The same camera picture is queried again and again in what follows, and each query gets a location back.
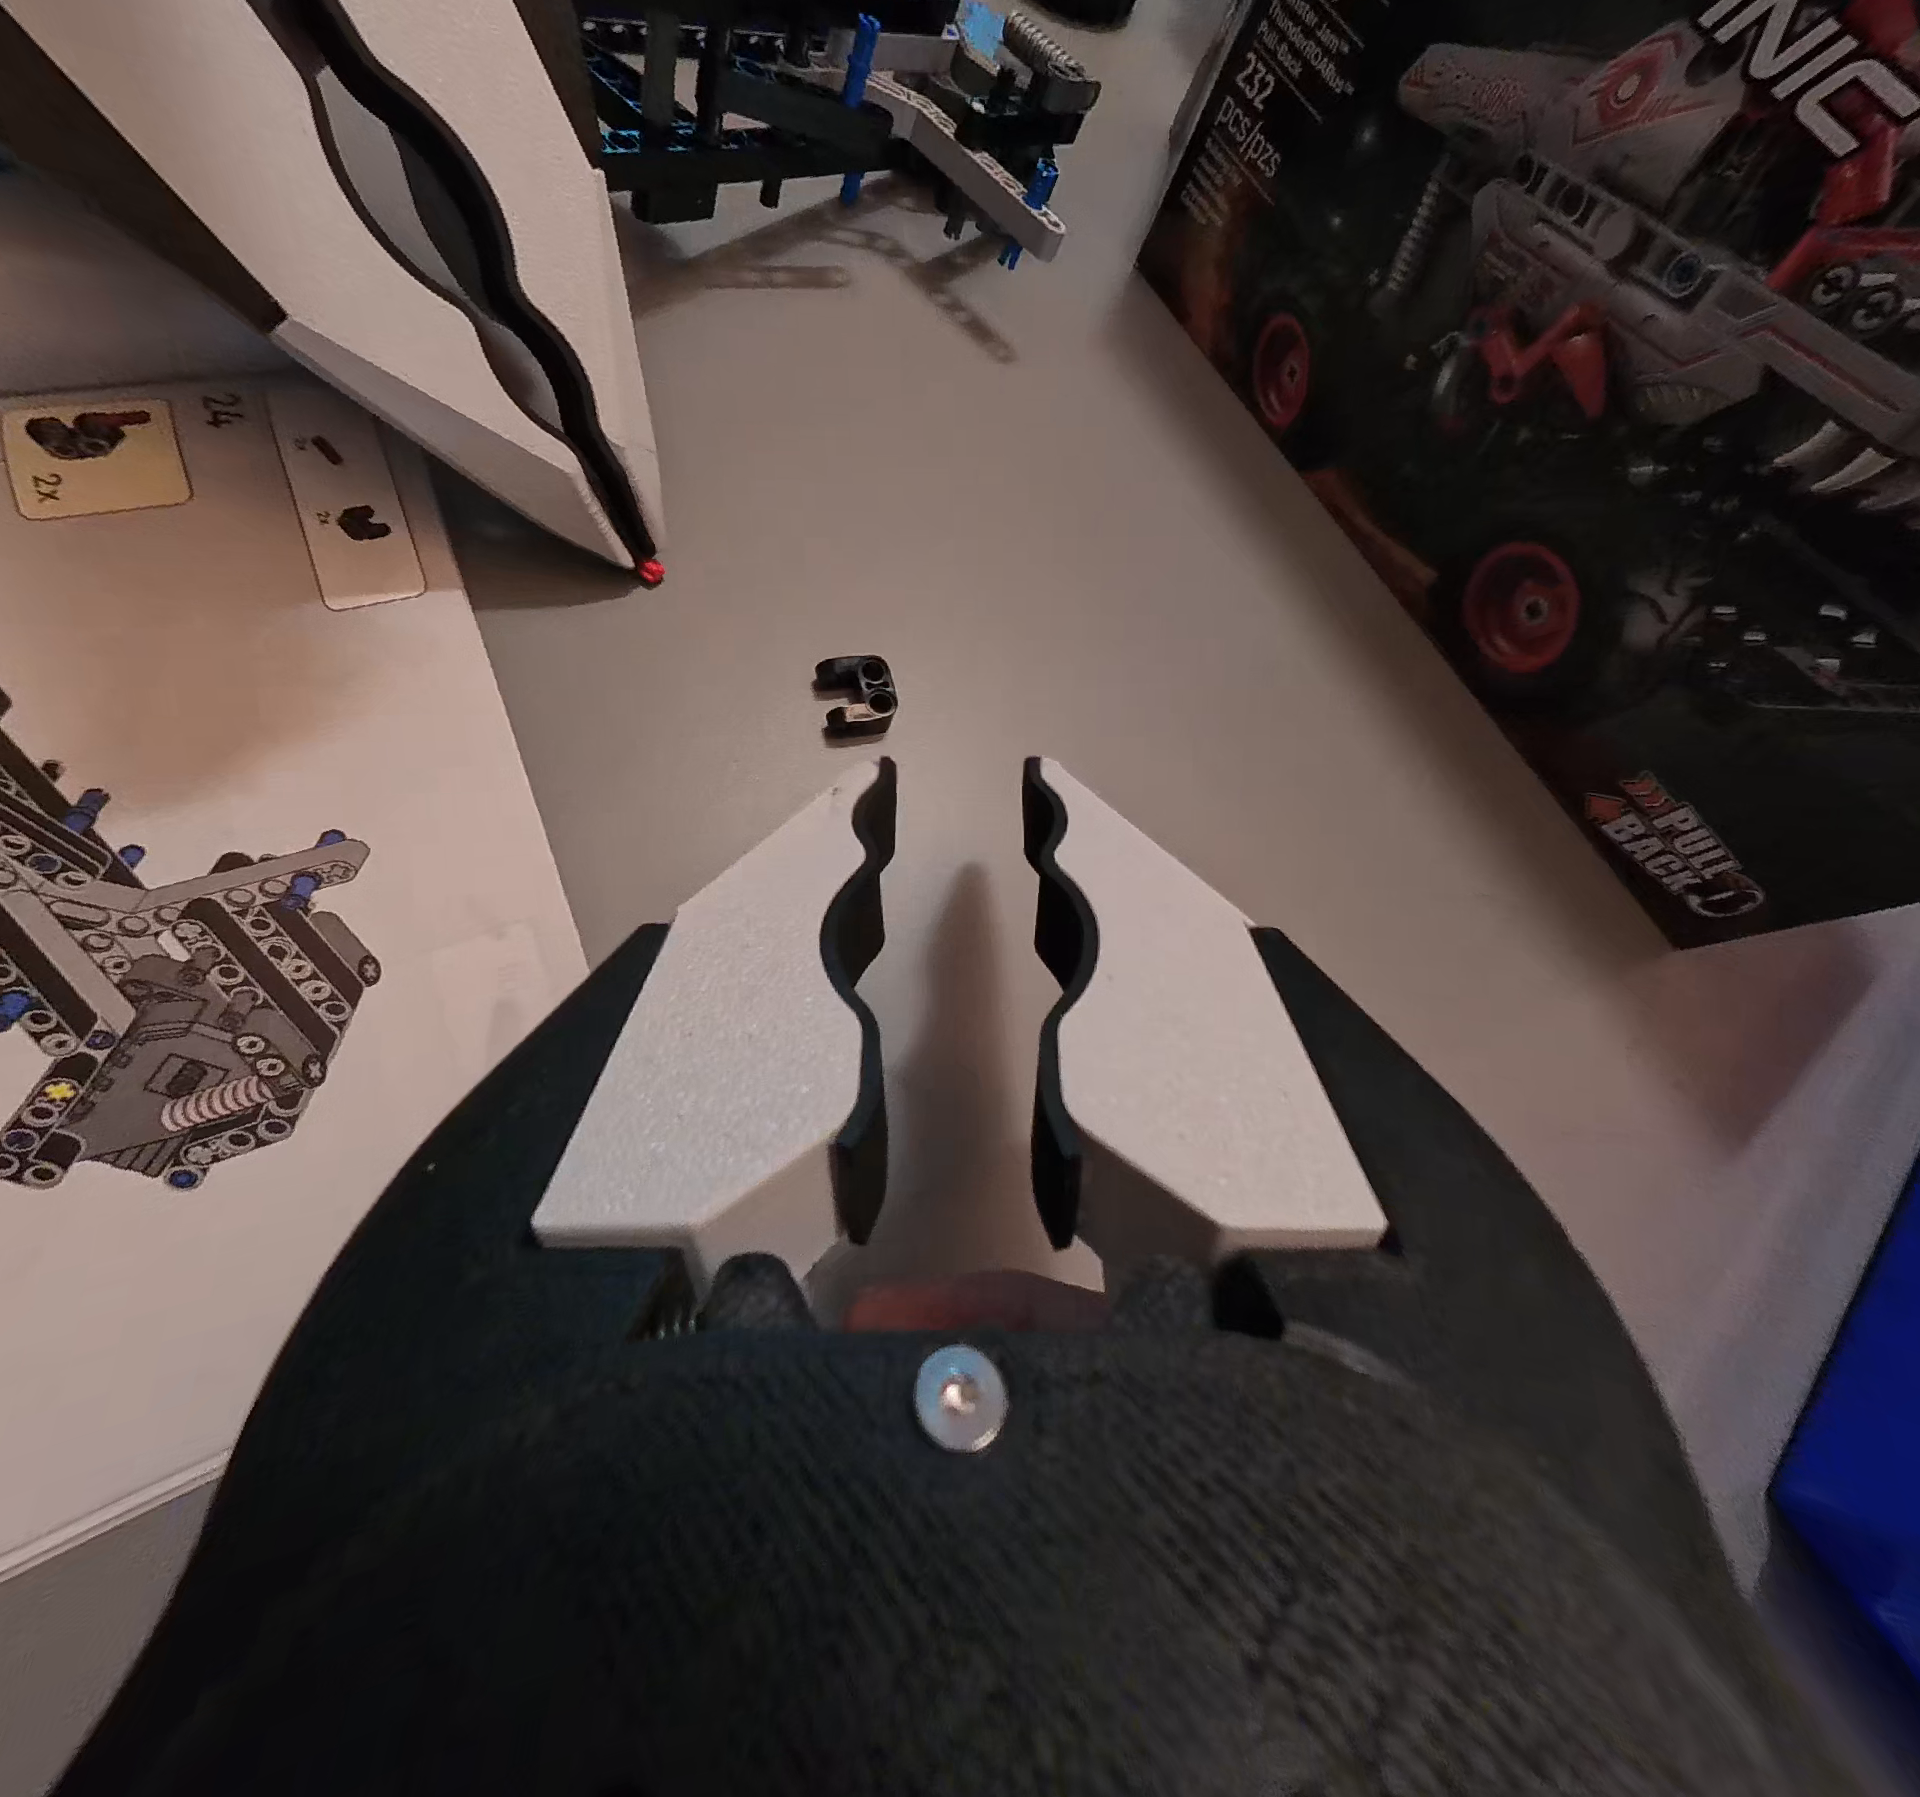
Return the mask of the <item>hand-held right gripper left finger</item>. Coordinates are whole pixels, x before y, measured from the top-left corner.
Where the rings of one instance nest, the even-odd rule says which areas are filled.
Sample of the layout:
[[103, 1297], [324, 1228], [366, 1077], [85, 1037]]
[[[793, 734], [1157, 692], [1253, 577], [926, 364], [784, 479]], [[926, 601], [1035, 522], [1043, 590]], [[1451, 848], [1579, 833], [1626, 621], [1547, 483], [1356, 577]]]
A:
[[873, 1239], [889, 1123], [859, 981], [898, 807], [895, 763], [860, 760], [680, 906], [534, 1212], [544, 1246], [806, 1281]]

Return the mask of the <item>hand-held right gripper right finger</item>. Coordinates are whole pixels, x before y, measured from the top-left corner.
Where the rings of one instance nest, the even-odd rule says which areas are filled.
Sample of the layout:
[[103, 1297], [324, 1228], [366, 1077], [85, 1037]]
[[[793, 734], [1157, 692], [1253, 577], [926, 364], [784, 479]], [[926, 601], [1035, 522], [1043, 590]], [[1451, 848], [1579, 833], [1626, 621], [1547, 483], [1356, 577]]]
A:
[[1031, 1189], [1053, 1251], [1108, 1281], [1154, 1257], [1373, 1251], [1379, 1197], [1253, 920], [1057, 760], [1023, 763], [1036, 1047]]

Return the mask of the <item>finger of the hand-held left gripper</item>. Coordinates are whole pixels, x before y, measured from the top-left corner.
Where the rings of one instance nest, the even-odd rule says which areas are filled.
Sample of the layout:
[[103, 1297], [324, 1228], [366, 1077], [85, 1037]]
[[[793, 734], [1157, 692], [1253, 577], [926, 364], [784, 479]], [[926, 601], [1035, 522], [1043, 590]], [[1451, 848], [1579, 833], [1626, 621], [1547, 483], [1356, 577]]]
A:
[[446, 457], [467, 419], [420, 393], [448, 377], [463, 401], [475, 346], [349, 189], [361, 143], [374, 171], [398, 169], [392, 140], [381, 124], [364, 132], [357, 108], [329, 117], [326, 71], [299, 12], [277, 0], [2, 0], [2, 11], [9, 153], [492, 492]]
[[446, 457], [572, 546], [661, 563], [661, 469], [572, 0], [277, 0], [326, 71], [329, 117], [387, 130], [349, 189], [475, 346], [421, 384], [470, 437]]

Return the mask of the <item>small black toy connector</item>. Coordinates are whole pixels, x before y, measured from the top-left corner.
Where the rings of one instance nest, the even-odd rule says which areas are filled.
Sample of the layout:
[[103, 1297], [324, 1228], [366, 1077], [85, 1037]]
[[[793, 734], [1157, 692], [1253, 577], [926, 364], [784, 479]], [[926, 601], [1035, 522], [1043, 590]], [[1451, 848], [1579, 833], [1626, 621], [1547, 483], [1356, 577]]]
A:
[[828, 706], [822, 734], [830, 745], [880, 739], [899, 710], [894, 672], [878, 655], [822, 658], [813, 673], [813, 694]]

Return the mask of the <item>blue plastic bin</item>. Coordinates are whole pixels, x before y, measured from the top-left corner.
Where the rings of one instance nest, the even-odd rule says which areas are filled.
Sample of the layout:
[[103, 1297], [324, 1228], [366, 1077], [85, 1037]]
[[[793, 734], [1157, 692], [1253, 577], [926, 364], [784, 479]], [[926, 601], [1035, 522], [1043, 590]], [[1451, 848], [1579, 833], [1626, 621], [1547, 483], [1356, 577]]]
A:
[[1919, 1205], [1889, 1219], [1773, 1480], [1844, 1601], [1919, 1679]]

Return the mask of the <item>partly built toy chassis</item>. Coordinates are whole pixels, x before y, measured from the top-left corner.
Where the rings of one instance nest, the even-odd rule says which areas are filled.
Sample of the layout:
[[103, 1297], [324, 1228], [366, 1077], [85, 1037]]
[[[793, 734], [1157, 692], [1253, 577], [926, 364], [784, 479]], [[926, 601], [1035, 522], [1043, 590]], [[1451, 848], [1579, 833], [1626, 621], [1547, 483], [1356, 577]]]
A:
[[609, 186], [649, 225], [708, 221], [723, 187], [777, 205], [835, 179], [924, 176], [949, 240], [1049, 263], [1057, 153], [1097, 82], [1031, 18], [978, 0], [572, 0]]

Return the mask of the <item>building instruction booklet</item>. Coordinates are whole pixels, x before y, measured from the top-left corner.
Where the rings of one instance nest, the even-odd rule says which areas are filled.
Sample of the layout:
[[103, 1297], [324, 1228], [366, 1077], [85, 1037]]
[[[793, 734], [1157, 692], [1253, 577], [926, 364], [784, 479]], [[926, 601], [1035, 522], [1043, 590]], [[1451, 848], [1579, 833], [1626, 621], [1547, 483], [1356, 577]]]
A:
[[303, 372], [4, 401], [4, 1580], [209, 1482], [586, 971], [423, 457]]

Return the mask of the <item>toy building set box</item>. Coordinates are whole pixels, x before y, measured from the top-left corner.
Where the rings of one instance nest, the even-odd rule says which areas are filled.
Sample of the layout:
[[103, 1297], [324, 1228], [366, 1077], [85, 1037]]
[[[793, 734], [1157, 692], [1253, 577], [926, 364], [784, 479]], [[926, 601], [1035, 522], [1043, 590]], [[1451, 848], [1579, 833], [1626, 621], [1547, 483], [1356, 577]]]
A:
[[1916, 0], [1239, 0], [1138, 272], [1673, 946], [1916, 906]]

